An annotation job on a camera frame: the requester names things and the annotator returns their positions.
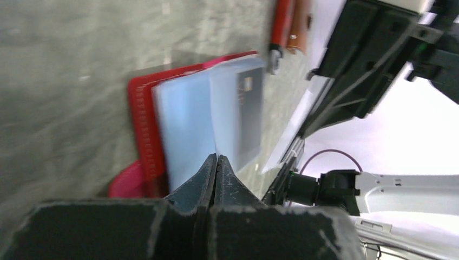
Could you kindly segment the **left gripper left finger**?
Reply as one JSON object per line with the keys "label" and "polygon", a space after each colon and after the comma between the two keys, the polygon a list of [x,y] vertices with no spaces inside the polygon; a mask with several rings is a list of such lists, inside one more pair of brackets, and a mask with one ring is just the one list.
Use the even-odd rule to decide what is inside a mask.
{"label": "left gripper left finger", "polygon": [[215,259],[218,158],[165,199],[56,200],[35,207],[2,259]]}

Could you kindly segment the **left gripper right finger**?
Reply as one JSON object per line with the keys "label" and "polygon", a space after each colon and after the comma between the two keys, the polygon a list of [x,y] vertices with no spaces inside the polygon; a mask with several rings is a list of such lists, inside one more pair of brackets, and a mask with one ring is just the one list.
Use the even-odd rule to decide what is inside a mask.
{"label": "left gripper right finger", "polygon": [[348,215],[336,207],[229,205],[215,191],[210,259],[365,259]]}

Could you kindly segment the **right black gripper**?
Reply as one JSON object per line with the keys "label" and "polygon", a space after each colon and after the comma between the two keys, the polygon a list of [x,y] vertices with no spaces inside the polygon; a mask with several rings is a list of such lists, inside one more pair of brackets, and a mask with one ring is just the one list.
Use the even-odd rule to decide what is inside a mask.
{"label": "right black gripper", "polygon": [[[435,17],[419,25],[412,36],[416,43],[409,60],[413,69],[405,79],[427,79],[458,103],[458,1],[434,1],[429,12]],[[399,52],[414,24],[415,17],[408,14],[381,14],[378,1],[346,1],[319,67],[306,77],[324,76],[333,82],[305,118],[300,137],[362,118],[377,74]]]}

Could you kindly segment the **silver grey credit card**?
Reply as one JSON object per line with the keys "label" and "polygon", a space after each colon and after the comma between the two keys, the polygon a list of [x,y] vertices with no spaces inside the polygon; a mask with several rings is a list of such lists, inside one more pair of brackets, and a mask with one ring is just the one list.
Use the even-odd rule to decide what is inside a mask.
{"label": "silver grey credit card", "polygon": [[264,75],[265,69],[263,67],[238,74],[238,167],[240,169],[244,168],[260,153]]}

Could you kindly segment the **red card holder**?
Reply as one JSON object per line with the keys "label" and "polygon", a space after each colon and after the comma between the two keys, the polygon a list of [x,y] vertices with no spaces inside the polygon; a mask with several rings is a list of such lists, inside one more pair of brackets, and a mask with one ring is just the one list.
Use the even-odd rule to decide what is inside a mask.
{"label": "red card holder", "polygon": [[109,198],[165,197],[210,154],[239,171],[238,74],[265,62],[254,50],[129,80],[138,161],[110,183]]}

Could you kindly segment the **thin white credit card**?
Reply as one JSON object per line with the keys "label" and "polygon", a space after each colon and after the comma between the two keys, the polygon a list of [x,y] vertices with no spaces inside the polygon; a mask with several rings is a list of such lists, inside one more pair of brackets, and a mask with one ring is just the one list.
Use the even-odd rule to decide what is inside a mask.
{"label": "thin white credit card", "polygon": [[276,168],[285,160],[286,156],[290,153],[290,147],[305,118],[311,113],[311,110],[314,110],[316,100],[324,90],[327,90],[328,85],[332,82],[333,79],[322,76],[314,77],[311,82],[309,82],[304,95],[290,117],[284,132],[261,171],[261,174],[265,174],[269,170]]}

